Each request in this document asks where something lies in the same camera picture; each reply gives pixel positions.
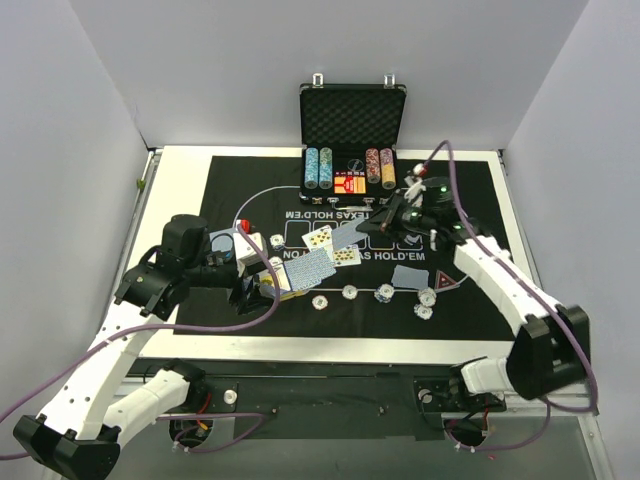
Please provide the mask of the blue backed playing cards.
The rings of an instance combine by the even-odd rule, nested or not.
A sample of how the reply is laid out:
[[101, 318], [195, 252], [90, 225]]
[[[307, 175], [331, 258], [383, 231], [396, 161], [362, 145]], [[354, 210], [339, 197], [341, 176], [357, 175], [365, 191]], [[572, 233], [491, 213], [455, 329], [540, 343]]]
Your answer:
[[292, 291], [308, 290], [337, 273], [333, 261], [324, 249], [284, 262], [284, 269]]

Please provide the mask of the blue playing card deck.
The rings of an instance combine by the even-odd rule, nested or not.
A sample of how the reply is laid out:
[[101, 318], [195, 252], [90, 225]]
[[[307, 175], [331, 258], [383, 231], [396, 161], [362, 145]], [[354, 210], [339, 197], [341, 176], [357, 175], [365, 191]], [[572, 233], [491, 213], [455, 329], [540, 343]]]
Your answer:
[[263, 270], [255, 276], [258, 291], [262, 297], [274, 299], [276, 292], [280, 294], [280, 301], [287, 301], [295, 296], [295, 292], [291, 288], [289, 279], [283, 269], [277, 269], [275, 276], [272, 276], [268, 270]]

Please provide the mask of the grey poker chip stack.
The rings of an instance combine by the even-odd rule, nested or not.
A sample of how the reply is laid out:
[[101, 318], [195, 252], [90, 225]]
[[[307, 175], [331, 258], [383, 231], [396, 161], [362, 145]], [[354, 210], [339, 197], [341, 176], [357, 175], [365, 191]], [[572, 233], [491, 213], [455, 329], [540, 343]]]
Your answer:
[[355, 300], [358, 296], [358, 289], [354, 285], [345, 285], [342, 289], [342, 296], [347, 300]]

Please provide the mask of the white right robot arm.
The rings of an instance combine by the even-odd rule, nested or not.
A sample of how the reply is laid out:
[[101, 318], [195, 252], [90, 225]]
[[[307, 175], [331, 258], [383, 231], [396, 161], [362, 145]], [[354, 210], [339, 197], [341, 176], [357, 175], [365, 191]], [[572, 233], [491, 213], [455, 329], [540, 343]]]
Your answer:
[[448, 178], [409, 175], [393, 196], [387, 232], [422, 234], [436, 253], [486, 295], [514, 334], [507, 355], [469, 360], [447, 383], [449, 402], [468, 409], [485, 393], [513, 392], [541, 399], [576, 382], [594, 384], [589, 357], [589, 317], [537, 287], [491, 232], [460, 207]]

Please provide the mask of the blue poker chip stack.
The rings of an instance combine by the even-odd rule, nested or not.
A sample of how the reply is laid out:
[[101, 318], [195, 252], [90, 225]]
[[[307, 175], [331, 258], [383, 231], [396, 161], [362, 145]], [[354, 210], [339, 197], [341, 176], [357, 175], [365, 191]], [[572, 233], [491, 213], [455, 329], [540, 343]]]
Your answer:
[[394, 295], [395, 288], [393, 285], [388, 283], [380, 285], [374, 291], [374, 298], [382, 304], [390, 303]]

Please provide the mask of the seven of clubs card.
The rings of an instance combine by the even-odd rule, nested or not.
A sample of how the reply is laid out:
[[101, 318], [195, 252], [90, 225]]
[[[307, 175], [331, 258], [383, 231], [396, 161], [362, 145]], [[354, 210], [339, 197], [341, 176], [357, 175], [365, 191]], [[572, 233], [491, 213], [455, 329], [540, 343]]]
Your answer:
[[327, 252], [333, 250], [332, 228], [322, 226], [302, 236], [302, 241], [309, 251], [324, 249]]

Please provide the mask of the dealt cards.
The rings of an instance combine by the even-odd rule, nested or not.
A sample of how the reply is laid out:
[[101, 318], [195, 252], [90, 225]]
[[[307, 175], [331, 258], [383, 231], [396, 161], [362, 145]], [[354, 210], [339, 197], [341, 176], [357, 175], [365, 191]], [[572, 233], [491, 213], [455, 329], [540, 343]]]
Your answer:
[[394, 288], [422, 290], [429, 287], [429, 271], [396, 265], [391, 277]]
[[402, 242], [404, 249], [418, 249], [422, 248], [423, 240], [421, 235], [406, 235]]
[[234, 238], [231, 230], [212, 232], [210, 235], [211, 251], [223, 254], [225, 256], [232, 255], [234, 252]]

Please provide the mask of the grey chips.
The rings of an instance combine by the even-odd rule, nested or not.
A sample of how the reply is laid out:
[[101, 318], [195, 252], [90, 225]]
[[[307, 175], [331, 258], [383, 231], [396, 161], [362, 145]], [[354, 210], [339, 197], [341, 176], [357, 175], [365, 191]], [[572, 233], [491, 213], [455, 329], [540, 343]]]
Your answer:
[[430, 308], [435, 305], [437, 294], [433, 289], [425, 288], [418, 292], [418, 299], [421, 305]]

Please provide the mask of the red poker chip stack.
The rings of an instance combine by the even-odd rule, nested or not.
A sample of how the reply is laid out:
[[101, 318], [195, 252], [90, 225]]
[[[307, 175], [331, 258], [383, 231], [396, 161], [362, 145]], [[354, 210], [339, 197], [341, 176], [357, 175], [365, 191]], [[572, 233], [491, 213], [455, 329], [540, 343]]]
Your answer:
[[316, 310], [323, 310], [328, 306], [328, 299], [324, 295], [317, 295], [312, 299], [312, 306]]

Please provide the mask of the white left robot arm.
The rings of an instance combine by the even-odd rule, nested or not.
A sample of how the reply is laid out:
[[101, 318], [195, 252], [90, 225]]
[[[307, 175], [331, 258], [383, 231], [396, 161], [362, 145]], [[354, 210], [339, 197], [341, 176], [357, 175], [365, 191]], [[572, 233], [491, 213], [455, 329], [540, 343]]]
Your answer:
[[193, 290], [225, 289], [239, 312], [266, 320], [285, 298], [336, 272], [330, 243], [277, 263], [267, 257], [269, 246], [243, 220], [213, 232], [202, 217], [172, 217], [159, 244], [124, 274], [86, 354], [58, 375], [60, 391], [16, 423], [13, 435], [24, 453], [66, 479], [104, 479], [123, 447], [163, 415], [178, 425], [176, 444], [208, 430], [215, 414], [206, 375], [183, 360], [166, 363], [124, 398], [116, 391], [151, 337], [173, 329], [172, 313]]

